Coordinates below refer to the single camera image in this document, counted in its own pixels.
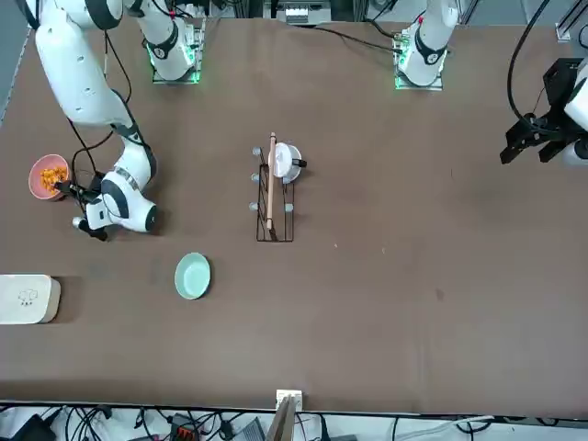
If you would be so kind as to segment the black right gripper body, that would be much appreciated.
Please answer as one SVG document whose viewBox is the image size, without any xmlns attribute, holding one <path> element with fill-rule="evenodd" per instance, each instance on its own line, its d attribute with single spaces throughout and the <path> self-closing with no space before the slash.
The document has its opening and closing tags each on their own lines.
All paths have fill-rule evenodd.
<svg viewBox="0 0 588 441">
<path fill-rule="evenodd" d="M 100 172 L 95 172 L 94 177 L 92 178 L 89 186 L 87 188 L 92 188 L 95 192 L 100 193 L 100 184 L 104 177 L 104 174 Z M 87 214 L 87 206 L 88 204 L 80 204 L 84 213 L 83 219 L 78 221 L 78 229 L 86 232 L 90 237 L 98 239 L 101 242 L 105 242 L 107 240 L 107 233 L 104 227 L 98 228 L 97 230 L 92 230 L 89 225 L 88 214 Z"/>
</svg>

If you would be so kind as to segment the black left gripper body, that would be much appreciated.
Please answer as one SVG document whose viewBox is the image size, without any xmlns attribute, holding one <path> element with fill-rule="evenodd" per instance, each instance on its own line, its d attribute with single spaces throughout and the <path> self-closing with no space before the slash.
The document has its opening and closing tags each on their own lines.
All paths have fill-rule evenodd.
<svg viewBox="0 0 588 441">
<path fill-rule="evenodd" d="M 575 87 L 583 58 L 558 58 L 544 73 L 549 111 L 547 120 L 561 119 L 572 90 Z"/>
</svg>

